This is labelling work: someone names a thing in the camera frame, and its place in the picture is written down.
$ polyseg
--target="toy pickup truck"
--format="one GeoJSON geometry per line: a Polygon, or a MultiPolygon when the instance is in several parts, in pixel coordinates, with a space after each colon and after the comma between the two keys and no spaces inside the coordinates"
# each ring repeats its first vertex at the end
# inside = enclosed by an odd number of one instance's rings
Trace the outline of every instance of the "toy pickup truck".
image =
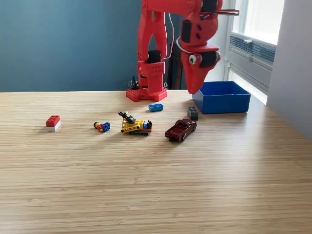
{"type": "Polygon", "coordinates": [[[190,119],[179,119],[175,125],[166,131],[169,140],[185,141],[188,134],[195,131],[197,123],[190,119]]]}

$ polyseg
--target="red lego brick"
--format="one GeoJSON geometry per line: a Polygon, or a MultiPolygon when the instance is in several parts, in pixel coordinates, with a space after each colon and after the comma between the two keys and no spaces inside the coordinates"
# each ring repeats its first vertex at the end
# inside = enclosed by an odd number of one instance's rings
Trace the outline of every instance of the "red lego brick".
{"type": "Polygon", "coordinates": [[[59,116],[51,116],[45,123],[47,127],[55,127],[60,121],[59,116]]]}

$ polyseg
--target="small toy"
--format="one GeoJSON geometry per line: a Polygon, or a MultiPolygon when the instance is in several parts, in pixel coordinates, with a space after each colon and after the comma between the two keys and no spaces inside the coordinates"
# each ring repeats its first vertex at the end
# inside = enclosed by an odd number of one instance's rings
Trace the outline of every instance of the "small toy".
{"type": "Polygon", "coordinates": [[[179,119],[175,125],[166,131],[169,140],[185,141],[187,135],[195,131],[197,123],[190,119],[179,119]]]}
{"type": "Polygon", "coordinates": [[[148,136],[152,131],[152,122],[149,120],[145,123],[144,120],[135,119],[133,116],[128,116],[128,112],[119,112],[122,116],[121,132],[129,135],[148,136]]]}
{"type": "Polygon", "coordinates": [[[187,116],[189,119],[197,121],[198,120],[198,111],[195,107],[189,107],[187,110],[187,116]]]}
{"type": "Polygon", "coordinates": [[[51,116],[45,123],[48,132],[55,132],[60,126],[59,116],[51,116]]]}
{"type": "Polygon", "coordinates": [[[102,123],[100,124],[99,122],[95,122],[93,126],[99,131],[99,132],[107,132],[108,130],[111,129],[111,124],[110,123],[102,123]]]}
{"type": "Polygon", "coordinates": [[[154,104],[154,105],[149,105],[148,109],[150,110],[150,112],[162,111],[164,109],[164,106],[162,104],[154,104]]]}

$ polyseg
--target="cable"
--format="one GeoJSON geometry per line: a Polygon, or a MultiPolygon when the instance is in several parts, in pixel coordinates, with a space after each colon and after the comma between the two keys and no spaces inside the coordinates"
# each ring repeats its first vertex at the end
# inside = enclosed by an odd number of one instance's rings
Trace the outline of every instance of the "cable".
{"type": "Polygon", "coordinates": [[[172,23],[171,14],[169,12],[168,12],[168,14],[169,14],[170,23],[171,23],[171,26],[172,26],[172,41],[171,41],[171,44],[170,44],[170,54],[169,54],[168,57],[163,58],[162,61],[165,61],[165,60],[167,60],[167,59],[169,59],[171,57],[172,47],[173,47],[174,41],[175,41],[175,28],[174,28],[174,24],[172,23]]]}
{"type": "Polygon", "coordinates": [[[179,47],[179,49],[182,50],[183,52],[187,53],[187,54],[192,54],[192,52],[189,52],[189,51],[183,49],[183,48],[180,46],[180,44],[179,44],[179,39],[180,39],[180,37],[176,40],[176,45],[179,47]]]}

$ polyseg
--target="lego brick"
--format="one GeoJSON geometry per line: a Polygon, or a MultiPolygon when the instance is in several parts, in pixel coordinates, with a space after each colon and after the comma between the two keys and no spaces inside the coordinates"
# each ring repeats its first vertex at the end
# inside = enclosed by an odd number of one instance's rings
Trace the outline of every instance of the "lego brick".
{"type": "Polygon", "coordinates": [[[154,104],[154,105],[149,105],[148,109],[150,110],[150,112],[162,111],[164,109],[164,106],[162,104],[154,104]]]}
{"type": "Polygon", "coordinates": [[[58,123],[55,126],[53,126],[53,127],[46,127],[46,129],[47,129],[48,132],[55,132],[59,128],[59,126],[60,126],[60,120],[58,121],[58,123]]]}
{"type": "Polygon", "coordinates": [[[102,127],[103,127],[103,132],[107,132],[108,130],[111,129],[111,124],[110,123],[103,123],[102,127]]]}
{"type": "Polygon", "coordinates": [[[189,107],[187,110],[188,117],[198,117],[198,111],[195,107],[189,107]]]}
{"type": "Polygon", "coordinates": [[[59,116],[51,116],[45,123],[46,127],[55,127],[60,121],[59,116]]]}
{"type": "Polygon", "coordinates": [[[189,118],[190,118],[190,120],[198,121],[198,116],[194,116],[194,117],[190,117],[190,116],[189,116],[189,118]]]}

